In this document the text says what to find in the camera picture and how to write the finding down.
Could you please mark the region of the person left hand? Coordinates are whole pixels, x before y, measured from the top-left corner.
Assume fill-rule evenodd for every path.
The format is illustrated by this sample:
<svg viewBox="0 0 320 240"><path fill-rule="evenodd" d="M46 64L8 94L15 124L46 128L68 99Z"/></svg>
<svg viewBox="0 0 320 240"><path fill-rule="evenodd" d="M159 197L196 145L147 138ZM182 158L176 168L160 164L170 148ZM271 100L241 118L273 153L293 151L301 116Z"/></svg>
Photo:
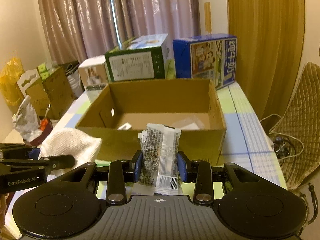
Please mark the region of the person left hand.
<svg viewBox="0 0 320 240"><path fill-rule="evenodd" d="M0 195L0 229L2 229L5 225L5 211L7 209L7 194Z"/></svg>

